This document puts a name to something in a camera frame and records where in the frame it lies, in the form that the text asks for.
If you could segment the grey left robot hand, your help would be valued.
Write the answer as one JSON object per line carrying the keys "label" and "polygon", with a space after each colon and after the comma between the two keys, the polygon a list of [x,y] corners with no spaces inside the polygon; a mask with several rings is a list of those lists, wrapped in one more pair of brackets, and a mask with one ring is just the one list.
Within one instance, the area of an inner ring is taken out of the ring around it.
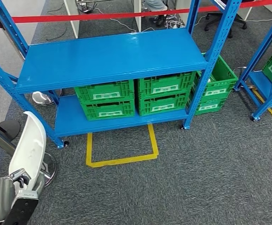
{"label": "grey left robot hand", "polygon": [[45,177],[40,173],[32,190],[23,189],[32,178],[23,168],[0,178],[0,225],[27,225],[39,201]]}

